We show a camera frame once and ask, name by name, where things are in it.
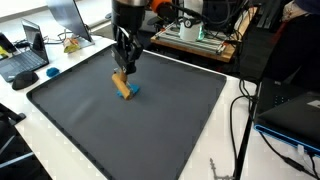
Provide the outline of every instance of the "cable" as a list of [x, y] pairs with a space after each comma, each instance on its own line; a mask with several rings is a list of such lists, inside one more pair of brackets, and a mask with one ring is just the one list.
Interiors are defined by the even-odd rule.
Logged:
[[266, 144], [269, 146], [269, 148], [276, 153], [284, 162], [286, 162], [288, 165], [290, 165], [291, 167], [293, 167], [294, 169], [304, 172], [306, 174], [308, 174], [309, 176], [319, 180], [319, 178], [317, 177], [318, 174], [313, 175], [312, 173], [310, 173], [309, 171], [307, 171], [301, 164], [297, 163], [296, 161], [292, 160], [289, 157], [283, 156], [281, 155], [278, 151], [276, 151], [271, 144], [268, 142], [268, 140], [265, 138], [265, 136], [260, 132], [261, 137], [263, 138], [263, 140], [266, 142]]
[[312, 167], [310, 167], [310, 165], [307, 163], [304, 157], [302, 157], [302, 160], [304, 161], [304, 164], [307, 166], [308, 170], [313, 171]]
[[49, 43], [49, 42], [46, 42], [44, 44], [48, 44], [48, 45], [52, 45], [52, 44], [62, 44], [62, 42], [58, 42], [58, 43]]
[[249, 8], [248, 8], [248, 16], [249, 16], [249, 23], [251, 22], [251, 12], [250, 12], [250, 9], [251, 9], [252, 7], [250, 7], [249, 6]]
[[207, 39], [215, 39], [216, 38], [220, 41], [225, 41], [225, 39], [218, 37], [218, 34], [219, 34], [219, 31], [217, 31], [216, 34], [212, 34], [212, 32], [209, 30], [205, 31], [205, 35], [212, 36], [212, 37], [206, 37]]
[[232, 108], [233, 108], [233, 104], [240, 98], [246, 97], [244, 95], [239, 96], [237, 98], [235, 98], [230, 106], [230, 134], [231, 134], [231, 141], [232, 141], [232, 148], [233, 148], [233, 156], [234, 156], [234, 174], [237, 175], [237, 166], [238, 166], [238, 157], [237, 157], [237, 150], [236, 150], [236, 144], [234, 142], [234, 136], [233, 136], [233, 125], [232, 125]]
[[[226, 17], [225, 20], [221, 21], [222, 23], [220, 25], [218, 25], [218, 27], [224, 26], [229, 21], [230, 17], [232, 17], [232, 16], [230, 16], [231, 12], [230, 12], [230, 2], [229, 2], [229, 0], [226, 0], [226, 4], [227, 4], [227, 17]], [[212, 23], [211, 19], [209, 19], [208, 17], [205, 17], [205, 19], [207, 19], [210, 22], [209, 24], [214, 24], [214, 23]]]
[[30, 44], [27, 39], [17, 40], [12, 43], [17, 49], [29, 47]]
[[72, 33], [73, 32], [66, 32], [66, 29], [65, 29], [63, 33], [60, 33], [60, 34], [57, 35], [59, 40], [56, 40], [56, 41], [64, 42], [67, 39], [67, 34], [72, 34]]
[[316, 176], [316, 179], [317, 180], [320, 180], [319, 176], [318, 176], [318, 173], [316, 171], [316, 165], [314, 163], [314, 160], [313, 160], [313, 156], [311, 154], [309, 154], [309, 157], [310, 157], [310, 160], [312, 162], [312, 169], [313, 169], [313, 172], [314, 172], [314, 175]]
[[235, 29], [235, 32], [236, 32], [236, 33], [239, 33], [238, 35], [241, 35], [241, 37], [239, 37], [238, 40], [242, 39], [242, 37], [243, 37], [243, 35], [242, 35], [242, 34], [240, 33], [240, 31], [239, 31], [240, 25], [241, 25], [242, 21], [243, 21], [243, 13], [241, 13], [241, 21], [240, 21], [240, 23], [239, 23], [239, 26], [238, 26], [237, 29]]
[[250, 108], [252, 105], [253, 98], [250, 96], [248, 90], [245, 88], [245, 81], [243, 79], [240, 79], [239, 89], [240, 89], [241, 94], [244, 95], [249, 100], [248, 112], [249, 112], [250, 119], [253, 120], [252, 115], [250, 113]]
[[91, 36], [97, 36], [97, 37], [102, 37], [102, 38], [105, 38], [104, 36], [102, 35], [98, 35], [98, 34], [90, 34]]
[[241, 39], [241, 41], [239, 41], [239, 46], [240, 46], [240, 48], [239, 48], [239, 52], [238, 52], [238, 56], [239, 56], [239, 58], [240, 58], [240, 55], [242, 54], [242, 52], [243, 52], [243, 35], [238, 31], [238, 30], [235, 30], [235, 32], [236, 32], [236, 34], [238, 34], [238, 36], [240, 35], [240, 37], [238, 37], [238, 41]]
[[211, 21], [211, 19], [208, 18], [207, 16], [202, 15], [202, 14], [200, 14], [200, 13], [198, 13], [198, 12], [196, 12], [196, 11], [193, 11], [193, 10], [191, 10], [191, 9], [184, 8], [184, 7], [180, 7], [180, 6], [177, 6], [177, 5], [172, 4], [172, 3], [165, 3], [165, 4], [170, 5], [170, 6], [176, 8], [176, 9], [182, 11], [182, 12], [185, 12], [185, 13], [187, 13], [189, 16], [193, 16], [193, 17], [198, 17], [198, 18], [201, 18], [201, 19], [205, 19], [205, 20], [209, 21], [211, 24], [222, 24], [222, 23], [224, 23], [224, 22], [227, 20], [227, 19], [225, 19], [225, 20], [220, 21], [220, 22], [213, 22], [213, 21]]

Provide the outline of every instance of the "keyboard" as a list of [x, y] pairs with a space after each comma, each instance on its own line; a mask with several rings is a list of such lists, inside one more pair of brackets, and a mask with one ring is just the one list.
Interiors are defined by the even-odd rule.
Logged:
[[31, 51], [16, 55], [10, 61], [10, 64], [18, 70], [18, 73], [23, 71], [32, 71], [46, 63], [45, 60]]

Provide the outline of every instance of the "black mat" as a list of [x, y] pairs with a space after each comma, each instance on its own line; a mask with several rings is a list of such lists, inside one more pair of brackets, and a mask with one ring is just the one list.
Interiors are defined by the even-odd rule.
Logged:
[[109, 48], [27, 96], [109, 179], [177, 179], [226, 78], [149, 53], [136, 65], [131, 101], [116, 96]]

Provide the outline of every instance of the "black cable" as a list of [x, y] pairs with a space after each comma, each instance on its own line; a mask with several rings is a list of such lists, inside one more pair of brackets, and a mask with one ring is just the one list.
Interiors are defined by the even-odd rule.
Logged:
[[228, 18], [226, 18], [225, 20], [223, 21], [219, 21], [219, 22], [214, 22], [212, 21], [210, 18], [208, 18], [207, 16], [205, 15], [202, 15], [196, 11], [193, 11], [191, 9], [188, 9], [188, 8], [184, 8], [184, 7], [180, 7], [180, 6], [177, 6], [175, 4], [172, 4], [172, 3], [164, 3], [166, 5], [169, 5], [173, 8], [176, 8], [184, 13], [187, 13], [189, 16], [193, 16], [193, 17], [197, 17], [197, 18], [201, 18], [202, 20], [207, 20], [210, 24], [215, 24], [215, 25], [219, 25], [219, 24], [222, 24], [222, 23], [226, 23], [232, 16], [234, 16], [236, 14], [236, 12], [238, 10], [240, 10], [241, 8], [238, 7], [238, 9], [236, 11], [234, 11], [233, 13], [230, 13], [230, 3], [229, 3], [229, 0], [226, 0], [227, 2], [227, 9], [228, 9]]
[[311, 154], [309, 154], [309, 157], [310, 157], [310, 160], [311, 160], [311, 162], [312, 162], [312, 170], [313, 170], [313, 172], [314, 172], [314, 175], [316, 176], [316, 179], [317, 179], [317, 180], [320, 180], [320, 178], [319, 178], [319, 176], [318, 176], [318, 173], [317, 173], [317, 171], [316, 171], [316, 165], [315, 165], [315, 163], [314, 163], [313, 156], [312, 156]]
[[212, 32], [209, 30], [205, 31], [205, 35], [212, 36], [212, 37], [206, 37], [207, 39], [215, 39], [216, 38], [218, 40], [224, 41], [225, 39], [218, 37], [218, 34], [219, 34], [219, 31], [217, 31], [216, 34], [212, 34]]
[[237, 167], [238, 167], [238, 156], [237, 156], [237, 150], [236, 150], [236, 144], [234, 142], [234, 136], [233, 136], [233, 125], [232, 125], [232, 108], [233, 108], [233, 104], [240, 98], [246, 97], [244, 95], [239, 96], [237, 98], [235, 98], [230, 106], [230, 134], [231, 134], [231, 141], [232, 141], [232, 148], [233, 148], [233, 156], [234, 156], [234, 174], [237, 174]]
[[59, 40], [59, 39], [51, 39], [51, 38], [48, 38], [48, 40], [49, 40], [49, 41], [59, 41], [59, 42], [61, 42], [61, 40]]
[[63, 33], [58, 34], [57, 36], [58, 36], [58, 38], [60, 39], [60, 41], [63, 42], [64, 40], [67, 39], [67, 34], [72, 34], [72, 32], [63, 32]]
[[264, 140], [264, 142], [266, 142], [266, 144], [269, 146], [269, 148], [270, 148], [274, 153], [276, 153], [281, 159], [283, 159], [284, 156], [281, 155], [278, 151], [276, 151], [276, 150], [271, 146], [271, 144], [269, 143], [269, 141], [266, 139], [266, 137], [265, 137], [261, 132], [259, 132], [259, 133], [260, 133], [262, 139]]
[[102, 37], [102, 38], [105, 38], [104, 36], [102, 35], [98, 35], [98, 34], [90, 34], [91, 36], [97, 36], [97, 37]]
[[15, 45], [15, 44], [19, 44], [19, 43], [22, 43], [22, 42], [25, 42], [25, 41], [27, 41], [27, 39], [17, 40], [15, 42], [13, 42], [12, 44]]
[[252, 115], [251, 115], [251, 113], [250, 113], [250, 108], [251, 108], [253, 99], [252, 99], [252, 97], [250, 96], [248, 90], [246, 89], [246, 87], [245, 87], [245, 81], [244, 81], [243, 79], [240, 79], [239, 89], [240, 89], [241, 94], [244, 95], [244, 96], [249, 100], [248, 112], [249, 112], [249, 117], [250, 117], [250, 119], [252, 120], [253, 118], [252, 118]]
[[248, 8], [248, 16], [249, 16], [249, 23], [251, 22], [251, 12], [250, 12], [251, 7], [249, 6]]
[[229, 16], [229, 19], [232, 18], [234, 15], [236, 15], [236, 14], [238, 13], [238, 11], [240, 11], [240, 10], [243, 8], [243, 6], [244, 6], [245, 3], [246, 3], [246, 1], [243, 1], [243, 2], [237, 7], [237, 9], [233, 10], [232, 13], [231, 13], [230, 16]]
[[313, 178], [317, 179], [317, 177], [316, 177], [315, 175], [313, 175], [312, 173], [310, 173], [309, 171], [304, 170], [303, 172], [304, 172], [304, 173], [306, 173], [306, 174], [308, 174], [309, 176], [311, 176], [311, 177], [313, 177]]
[[[226, 4], [227, 4], [227, 17], [226, 17], [225, 20], [221, 21], [222, 23], [220, 25], [217, 24], [216, 28], [218, 28], [218, 29], [221, 29], [221, 27], [225, 26], [228, 23], [228, 21], [230, 20], [230, 18], [232, 18], [232, 16], [230, 14], [233, 13], [233, 12], [230, 12], [230, 2], [229, 2], [229, 0], [226, 0]], [[205, 17], [205, 18], [209, 21], [209, 24], [213, 24], [208, 17]]]
[[48, 44], [48, 45], [52, 45], [52, 44], [62, 44], [62, 42], [58, 42], [58, 43], [49, 43], [49, 42], [47, 42], [47, 43], [44, 43], [44, 44]]

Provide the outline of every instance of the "desk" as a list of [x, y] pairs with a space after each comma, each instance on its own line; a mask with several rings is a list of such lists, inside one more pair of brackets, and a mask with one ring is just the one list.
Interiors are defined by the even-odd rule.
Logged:
[[[50, 65], [37, 71], [40, 80], [20, 91], [13, 91], [10, 84], [0, 80], [0, 101], [15, 112], [23, 112], [27, 118], [16, 125], [37, 158], [53, 179], [105, 179], [92, 163], [63, 134], [36, 109], [26, 98], [32, 88], [48, 80], [45, 71], [49, 67], [57, 67], [61, 71], [81, 62], [96, 52], [112, 44], [113, 41], [101, 38], [95, 46], [90, 46], [67, 55], [61, 46], [49, 46]], [[227, 83], [211, 116], [187, 162], [180, 179], [213, 179], [209, 163], [212, 158], [217, 167], [218, 175], [232, 175], [233, 153], [229, 133], [229, 107], [232, 100], [240, 95], [239, 80], [227, 77]], [[256, 86], [247, 83], [250, 93]], [[245, 99], [237, 101], [234, 106], [234, 134], [237, 150], [239, 150], [245, 125], [247, 122], [247, 106]]]
[[[241, 24], [239, 26], [239, 32], [242, 35], [245, 34], [245, 32], [246, 32], [247, 28], [249, 27], [249, 24], [252, 20], [252, 17], [254, 17], [256, 11], [257, 11], [257, 8], [250, 8], [247, 16], [245, 16], [243, 18], [243, 21], [241, 22]], [[192, 54], [200, 55], [203, 57], [215, 59], [215, 60], [222, 61], [222, 62], [230, 62], [231, 58], [233, 57], [233, 55], [236, 51], [236, 49], [232, 45], [227, 45], [225, 50], [220, 55], [217, 55], [214, 52], [207, 52], [207, 51], [203, 51], [201, 49], [190, 48], [190, 47], [182, 45], [182, 44], [163, 41], [163, 40], [157, 39], [157, 37], [155, 37], [155, 36], [153, 36], [151, 38], [151, 42], [154, 44], [157, 44], [157, 45], [166, 46], [166, 47], [170, 47], [173, 49], [178, 49], [178, 50], [181, 50], [184, 52], [189, 52]]]

